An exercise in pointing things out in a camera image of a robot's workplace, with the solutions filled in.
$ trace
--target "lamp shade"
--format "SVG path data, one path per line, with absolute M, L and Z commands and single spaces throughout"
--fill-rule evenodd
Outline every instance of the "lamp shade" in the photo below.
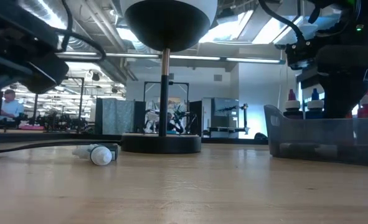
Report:
M 217 0 L 121 0 L 131 31 L 154 50 L 172 52 L 192 47 L 207 33 Z

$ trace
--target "white wall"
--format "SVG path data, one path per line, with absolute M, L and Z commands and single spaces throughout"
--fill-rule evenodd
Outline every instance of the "white wall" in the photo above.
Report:
M 143 100 L 143 88 L 145 81 L 160 82 L 161 69 L 133 69 L 138 77 L 137 82 L 127 82 L 126 99 Z M 199 101 L 204 97 L 230 97 L 230 73 L 224 68 L 192 68 L 171 67 L 170 73 L 174 73 L 174 82 L 189 83 L 189 101 Z M 222 75 L 222 82 L 215 82 L 214 75 Z M 169 97 L 181 97 L 185 93 L 178 86 L 169 87 Z M 159 96 L 160 88 L 155 85 L 147 92 L 147 96 Z
M 289 90 L 296 91 L 297 72 L 286 69 L 286 65 L 241 63 L 239 65 L 239 102 L 247 103 L 249 135 L 240 133 L 240 138 L 254 138 L 258 132 L 267 134 L 264 105 L 273 105 L 284 110 Z M 240 113 L 239 127 L 243 127 Z
M 231 71 L 230 97 L 239 100 L 239 63 Z

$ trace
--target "plastic bin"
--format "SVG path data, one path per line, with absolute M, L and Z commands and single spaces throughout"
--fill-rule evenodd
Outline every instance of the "plastic bin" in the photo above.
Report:
M 288 119 L 264 106 L 275 157 L 368 164 L 368 119 Z

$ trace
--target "desk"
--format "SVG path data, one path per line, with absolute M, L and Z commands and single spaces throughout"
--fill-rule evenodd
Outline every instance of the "desk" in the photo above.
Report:
M 74 148 L 0 154 L 0 224 L 368 223 L 368 167 L 225 144 L 97 167 Z

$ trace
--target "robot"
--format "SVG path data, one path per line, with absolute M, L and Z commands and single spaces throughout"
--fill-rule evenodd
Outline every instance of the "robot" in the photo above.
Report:
M 307 0 L 315 5 L 309 18 L 314 23 L 321 9 L 332 6 L 342 11 L 339 22 L 328 30 L 318 30 L 305 40 L 292 22 L 271 11 L 265 0 L 264 10 L 290 26 L 297 43 L 278 46 L 285 49 L 288 66 L 301 70 L 315 65 L 325 90 L 325 118 L 344 118 L 368 91 L 368 0 Z

